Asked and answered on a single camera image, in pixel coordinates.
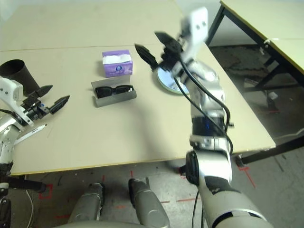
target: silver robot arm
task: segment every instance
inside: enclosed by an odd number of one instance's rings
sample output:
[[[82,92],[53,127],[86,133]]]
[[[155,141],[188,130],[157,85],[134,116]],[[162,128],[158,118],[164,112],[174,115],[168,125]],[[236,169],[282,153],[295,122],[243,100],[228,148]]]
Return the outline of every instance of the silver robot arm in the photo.
[[[135,48],[152,70],[161,67],[171,71],[179,89],[182,91],[179,84],[184,84],[190,93],[190,98],[184,94],[193,102],[190,136],[193,150],[186,155],[186,177],[198,187],[207,225],[209,228],[271,228],[256,206],[230,185],[232,142],[225,132],[230,116],[224,106],[225,94],[215,71],[194,60],[208,36],[206,8],[192,12],[181,25],[179,41],[166,33],[155,33],[165,45],[161,63],[145,47],[135,45]]]
[[[216,98],[225,102],[213,70],[202,63],[192,62],[189,71]],[[214,74],[214,78],[206,78],[206,73]],[[191,80],[187,80],[185,73],[182,78],[195,104],[205,110],[209,118],[219,120],[218,124],[224,123],[223,108],[200,91]],[[198,187],[208,227],[271,228],[257,207],[230,185],[232,170],[227,138],[221,132],[215,133],[212,124],[194,106],[191,106],[191,117],[193,129],[190,144],[193,151],[186,156],[186,176],[189,182]]]
[[[0,100],[10,109],[0,109],[6,113],[0,117],[0,228],[10,227],[11,204],[6,196],[16,139],[27,125],[33,126],[34,120],[41,119],[48,113],[56,113],[69,99],[69,96],[62,97],[52,107],[45,107],[38,98],[51,88],[49,85],[33,91],[19,105],[18,102],[23,98],[23,86],[15,80],[0,77]]]

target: black cup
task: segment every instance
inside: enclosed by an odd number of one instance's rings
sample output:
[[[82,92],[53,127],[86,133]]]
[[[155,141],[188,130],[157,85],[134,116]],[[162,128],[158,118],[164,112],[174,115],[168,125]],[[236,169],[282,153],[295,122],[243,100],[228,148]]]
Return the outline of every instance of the black cup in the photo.
[[[3,63],[0,66],[0,76],[22,84],[24,96],[28,96],[40,88],[25,63],[20,59],[13,59]]]

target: purple tissue box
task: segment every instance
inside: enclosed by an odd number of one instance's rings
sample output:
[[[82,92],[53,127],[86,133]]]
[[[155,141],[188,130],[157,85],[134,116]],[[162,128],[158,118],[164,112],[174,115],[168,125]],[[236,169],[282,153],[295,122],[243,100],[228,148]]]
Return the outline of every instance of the purple tissue box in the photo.
[[[111,63],[111,61],[108,61],[107,59],[105,63],[105,57],[111,58],[108,56],[124,56],[130,55],[129,50],[120,50],[120,51],[106,51],[103,52],[103,65],[104,65],[104,72],[106,77],[115,77],[115,76],[121,76],[121,75],[131,75],[133,72],[133,61],[130,58],[124,58],[121,59],[124,62],[115,62]]]

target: beige table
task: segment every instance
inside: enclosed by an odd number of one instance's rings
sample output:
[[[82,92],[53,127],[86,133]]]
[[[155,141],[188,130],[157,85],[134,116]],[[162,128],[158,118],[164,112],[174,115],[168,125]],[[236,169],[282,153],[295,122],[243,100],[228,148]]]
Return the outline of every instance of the beige table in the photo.
[[[110,1],[22,6],[2,28],[0,50],[159,44],[176,36],[182,14],[172,1]]]
[[[264,39],[304,39],[304,2],[221,0],[220,3]]]
[[[147,45],[147,48],[159,57],[163,46]],[[101,52],[117,49],[131,52],[134,62],[131,81],[137,98],[96,108],[91,82],[104,79]],[[36,125],[48,124],[43,131],[16,146],[12,174],[169,160],[183,158],[190,150],[190,104],[183,96],[171,94],[160,86],[133,45],[16,50],[0,54],[1,62],[23,59],[39,85],[54,85],[41,99],[46,105],[71,95],[60,112],[37,122]],[[235,128],[228,132],[234,152],[274,147],[275,143],[206,45],[198,59],[220,76],[235,123]]]
[[[270,54],[266,66],[276,61],[279,65],[255,87],[246,92],[274,90],[304,86],[304,2],[278,0],[221,0],[221,7],[210,27],[209,45],[224,16],[228,17]],[[267,86],[275,75],[290,73],[297,81],[293,84]],[[267,152],[260,152],[241,159],[248,164],[263,158],[284,153],[304,146],[304,136],[286,142]]]
[[[270,45],[304,75],[304,39],[271,40]]]

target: wooden tabletop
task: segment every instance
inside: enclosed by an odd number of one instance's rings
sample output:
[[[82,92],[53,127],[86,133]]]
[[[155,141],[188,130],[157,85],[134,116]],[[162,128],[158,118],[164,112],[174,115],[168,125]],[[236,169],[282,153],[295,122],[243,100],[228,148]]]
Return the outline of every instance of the wooden tabletop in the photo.
[[[304,2],[221,0],[220,3],[263,39],[304,39]]]
[[[21,6],[3,25],[0,50],[159,44],[176,36],[182,14],[172,1],[109,1]]]
[[[304,75],[304,39],[271,40],[270,45]]]

